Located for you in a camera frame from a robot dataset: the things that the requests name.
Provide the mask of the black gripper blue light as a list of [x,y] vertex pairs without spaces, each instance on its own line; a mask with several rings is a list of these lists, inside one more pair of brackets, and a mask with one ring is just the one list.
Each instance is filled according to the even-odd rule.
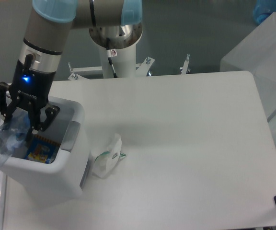
[[[12,84],[0,82],[0,113],[4,117],[2,130],[10,128],[13,113],[16,108],[28,112],[30,128],[25,141],[30,142],[33,131],[46,131],[60,112],[58,106],[48,103],[48,94],[55,76],[55,72],[46,73],[32,69],[33,54],[28,54],[24,62],[18,60]],[[6,92],[9,91],[11,103],[6,103]],[[41,121],[44,110],[45,120]]]

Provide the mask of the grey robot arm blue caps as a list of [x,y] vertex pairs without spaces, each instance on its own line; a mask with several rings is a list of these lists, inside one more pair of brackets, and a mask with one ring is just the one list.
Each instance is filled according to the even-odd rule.
[[87,28],[104,48],[113,77],[120,77],[118,50],[132,46],[142,35],[140,0],[34,0],[11,84],[0,82],[0,113],[9,126],[17,108],[28,113],[25,140],[33,131],[47,130],[60,108],[48,95],[69,32]]

